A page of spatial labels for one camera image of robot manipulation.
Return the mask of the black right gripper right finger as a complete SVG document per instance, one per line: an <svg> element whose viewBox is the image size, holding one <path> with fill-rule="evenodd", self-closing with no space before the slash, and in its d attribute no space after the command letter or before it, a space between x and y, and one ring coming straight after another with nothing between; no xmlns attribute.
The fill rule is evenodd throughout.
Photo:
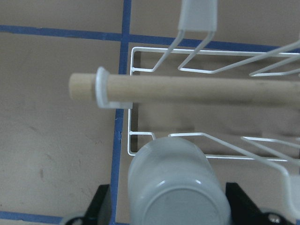
<svg viewBox="0 0 300 225"><path fill-rule="evenodd" d="M226 183L225 195L230 204L235 225L268 225L269 222L257 205L248 197L238 183Z"/></svg>

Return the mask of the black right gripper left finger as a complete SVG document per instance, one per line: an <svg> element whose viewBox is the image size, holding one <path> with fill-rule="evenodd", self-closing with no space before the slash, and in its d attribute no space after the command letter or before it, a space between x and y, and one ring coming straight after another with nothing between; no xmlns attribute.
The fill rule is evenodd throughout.
<svg viewBox="0 0 300 225"><path fill-rule="evenodd" d="M110 223L110 185L100 185L85 213L86 225Z"/></svg>

